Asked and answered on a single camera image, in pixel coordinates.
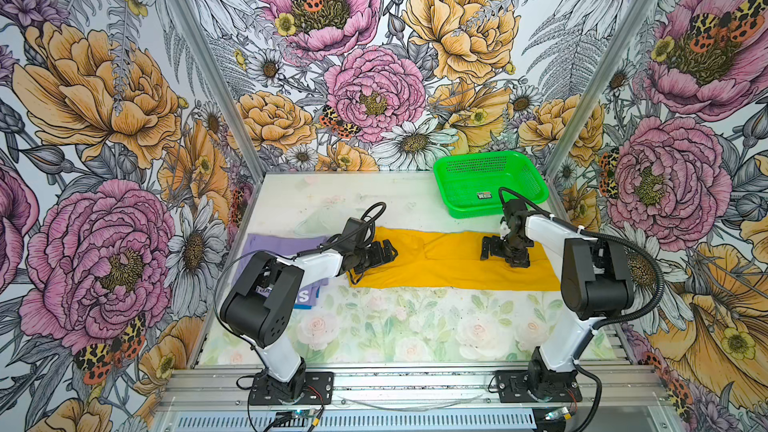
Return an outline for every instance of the floral table mat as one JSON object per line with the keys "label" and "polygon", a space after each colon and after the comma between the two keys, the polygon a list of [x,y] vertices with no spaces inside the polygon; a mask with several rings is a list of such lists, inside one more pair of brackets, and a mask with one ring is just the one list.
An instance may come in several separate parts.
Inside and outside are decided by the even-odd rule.
{"label": "floral table mat", "polygon": [[[337,277],[317,306],[293,311],[286,333],[308,364],[528,360],[562,308],[560,292],[350,288]],[[617,357],[600,332],[584,358]],[[198,366],[258,363],[212,324]]]}

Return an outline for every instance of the folded yellow garment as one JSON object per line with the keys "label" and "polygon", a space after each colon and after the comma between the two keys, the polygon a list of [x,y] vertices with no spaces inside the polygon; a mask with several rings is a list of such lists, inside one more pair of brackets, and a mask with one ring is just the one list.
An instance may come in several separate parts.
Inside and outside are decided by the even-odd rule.
{"label": "folded yellow garment", "polygon": [[456,287],[479,290],[557,291],[560,281],[541,244],[528,250],[531,267],[513,268],[503,258],[480,260],[482,232],[419,232],[376,227],[377,241],[389,239],[398,256],[366,271],[353,287]]}

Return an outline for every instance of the table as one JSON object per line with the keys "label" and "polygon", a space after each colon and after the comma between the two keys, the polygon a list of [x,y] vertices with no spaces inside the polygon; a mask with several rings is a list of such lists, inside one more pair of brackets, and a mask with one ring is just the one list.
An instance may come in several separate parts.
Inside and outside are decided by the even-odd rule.
{"label": "table", "polygon": [[[269,174],[245,230],[281,237],[332,235],[348,217],[359,217],[379,201],[387,210],[378,226],[498,233],[500,216],[449,216],[430,172]],[[562,260],[547,252],[559,277]],[[224,280],[229,284],[231,278]],[[559,292],[350,288],[345,277],[337,277],[321,288],[317,306],[293,311],[286,334],[309,365],[528,360],[562,307]],[[209,322],[198,368],[260,363],[243,341]],[[591,360],[622,357],[611,331],[600,331],[584,353]]]}

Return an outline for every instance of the green basket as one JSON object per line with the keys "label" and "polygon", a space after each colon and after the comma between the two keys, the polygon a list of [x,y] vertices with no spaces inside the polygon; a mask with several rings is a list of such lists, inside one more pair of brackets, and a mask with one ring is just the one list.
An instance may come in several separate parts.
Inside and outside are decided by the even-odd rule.
{"label": "green basket", "polygon": [[443,157],[433,170],[442,200],[454,218],[501,214],[499,187],[511,188],[537,204],[549,197],[531,160],[512,150]]}

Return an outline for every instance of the purple garment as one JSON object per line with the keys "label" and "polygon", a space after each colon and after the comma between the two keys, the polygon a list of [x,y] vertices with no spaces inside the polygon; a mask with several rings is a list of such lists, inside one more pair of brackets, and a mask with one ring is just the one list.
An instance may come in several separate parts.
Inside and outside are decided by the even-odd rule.
{"label": "purple garment", "polygon": [[[291,255],[296,254],[302,250],[317,247],[325,239],[325,237],[284,238],[274,237],[273,235],[248,234],[248,237],[245,240],[245,245],[243,246],[243,254],[247,254],[248,252],[253,252],[255,250],[267,250],[273,254],[290,257]],[[247,258],[244,258],[240,261],[240,264],[237,266],[235,276],[232,278],[232,284],[234,284],[240,277],[240,274],[243,273],[247,263]],[[293,308],[312,308],[312,306],[317,304],[317,298],[320,296],[321,285],[328,285],[328,279],[324,278],[323,280],[319,280],[300,289],[298,295],[296,296],[296,304],[293,306]],[[259,290],[259,293],[262,295],[269,295],[270,291],[264,289]]]}

